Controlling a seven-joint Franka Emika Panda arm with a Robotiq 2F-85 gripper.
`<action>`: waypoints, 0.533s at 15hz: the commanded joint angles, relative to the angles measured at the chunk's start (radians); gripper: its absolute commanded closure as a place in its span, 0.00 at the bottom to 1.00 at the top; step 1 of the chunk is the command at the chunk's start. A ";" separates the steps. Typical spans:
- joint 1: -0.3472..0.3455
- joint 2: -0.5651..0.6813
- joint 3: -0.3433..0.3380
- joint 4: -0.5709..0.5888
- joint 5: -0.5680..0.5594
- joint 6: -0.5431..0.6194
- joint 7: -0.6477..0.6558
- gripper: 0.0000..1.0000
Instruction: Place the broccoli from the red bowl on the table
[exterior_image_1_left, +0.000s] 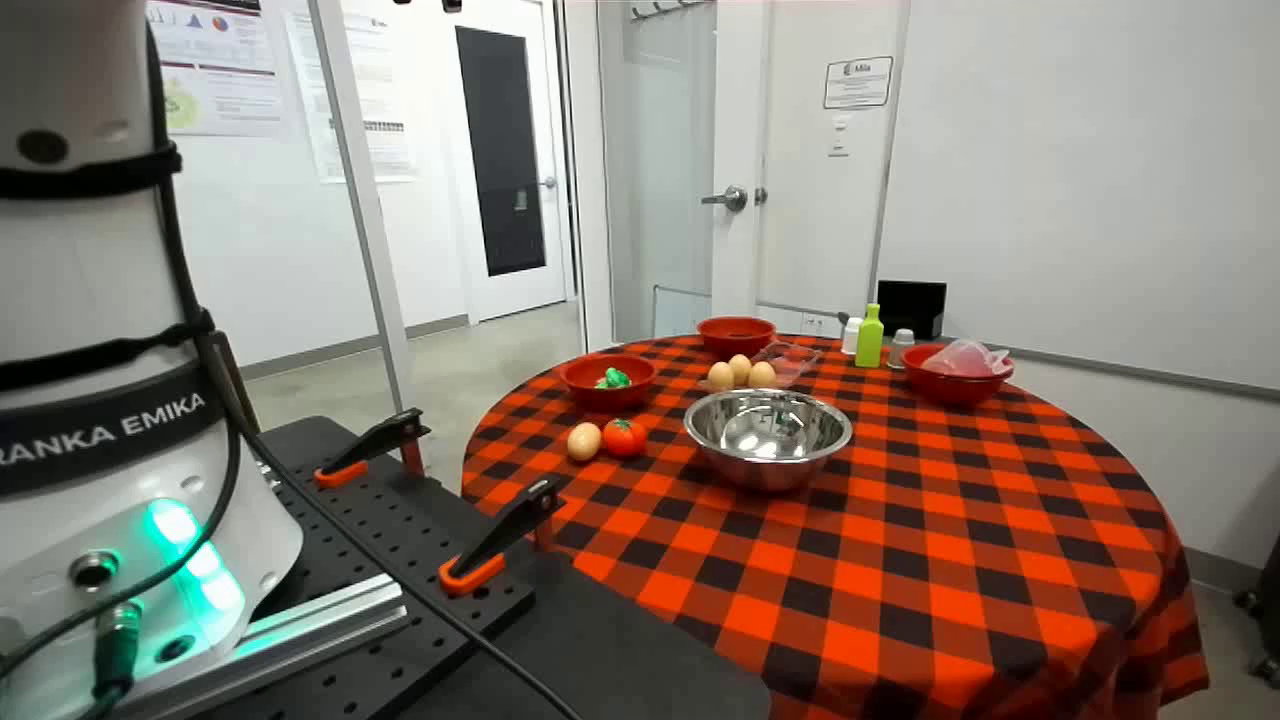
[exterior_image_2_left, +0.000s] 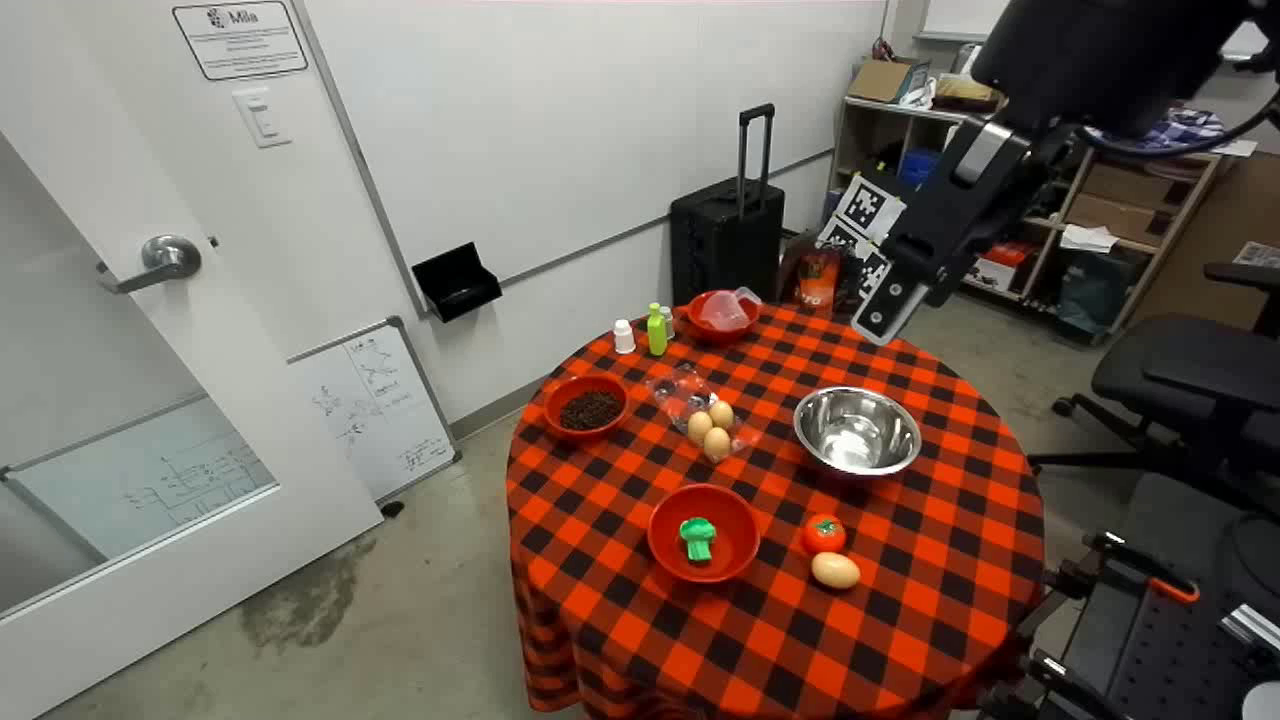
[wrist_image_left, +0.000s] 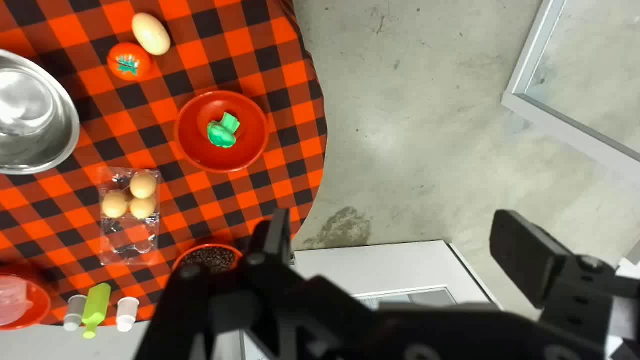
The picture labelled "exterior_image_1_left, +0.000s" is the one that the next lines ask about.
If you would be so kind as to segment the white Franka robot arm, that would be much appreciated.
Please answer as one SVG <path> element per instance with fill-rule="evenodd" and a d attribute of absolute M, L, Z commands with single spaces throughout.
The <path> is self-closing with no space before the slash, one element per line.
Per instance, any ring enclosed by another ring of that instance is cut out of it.
<path fill-rule="evenodd" d="M 149 0 L 0 0 L 0 720 L 143 704 L 299 562 L 215 390 Z"/>

